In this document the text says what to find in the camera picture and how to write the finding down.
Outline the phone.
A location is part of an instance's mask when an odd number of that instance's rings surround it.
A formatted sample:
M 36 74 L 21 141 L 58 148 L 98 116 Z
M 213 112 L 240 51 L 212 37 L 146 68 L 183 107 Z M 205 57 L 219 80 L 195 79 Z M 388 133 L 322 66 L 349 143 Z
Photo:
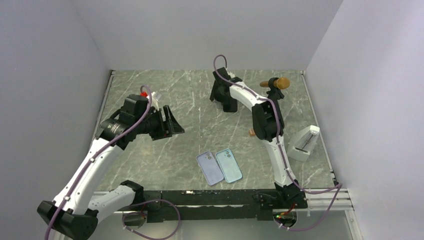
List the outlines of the phone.
M 216 152 L 215 158 L 227 183 L 234 183 L 242 179 L 242 172 L 230 149 Z
M 212 152 L 206 151 L 197 155 L 196 161 L 209 186 L 213 186 L 224 180 L 224 175 Z

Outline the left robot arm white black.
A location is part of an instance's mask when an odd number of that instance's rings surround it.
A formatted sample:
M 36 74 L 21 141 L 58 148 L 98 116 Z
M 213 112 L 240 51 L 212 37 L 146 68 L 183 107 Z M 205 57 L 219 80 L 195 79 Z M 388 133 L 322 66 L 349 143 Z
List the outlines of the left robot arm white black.
M 144 216 L 157 211 L 163 202 L 160 194 L 145 195 L 144 188 L 130 180 L 94 199 L 93 194 L 111 163 L 138 135 L 152 140 L 184 133 L 168 105 L 159 107 L 151 95 L 142 92 L 127 96 L 123 105 L 98 127 L 89 151 L 71 180 L 54 197 L 42 201 L 37 213 L 47 224 L 45 239 L 51 231 L 73 240 L 88 239 L 98 224 L 123 209 Z

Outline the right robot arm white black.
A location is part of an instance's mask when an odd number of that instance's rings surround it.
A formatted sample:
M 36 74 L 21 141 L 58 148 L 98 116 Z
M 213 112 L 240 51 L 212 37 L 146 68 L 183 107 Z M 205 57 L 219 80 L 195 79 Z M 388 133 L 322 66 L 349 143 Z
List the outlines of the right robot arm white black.
M 238 103 L 251 111 L 252 131 L 261 140 L 271 160 L 274 190 L 257 192 L 252 198 L 261 209 L 306 209 L 306 194 L 299 188 L 284 146 L 284 120 L 278 101 L 282 90 L 290 86 L 286 77 L 272 77 L 259 85 L 269 88 L 262 96 L 249 88 L 239 77 L 230 76 L 225 67 L 213 71 L 214 83 L 209 99 L 221 103 L 227 113 L 235 113 Z

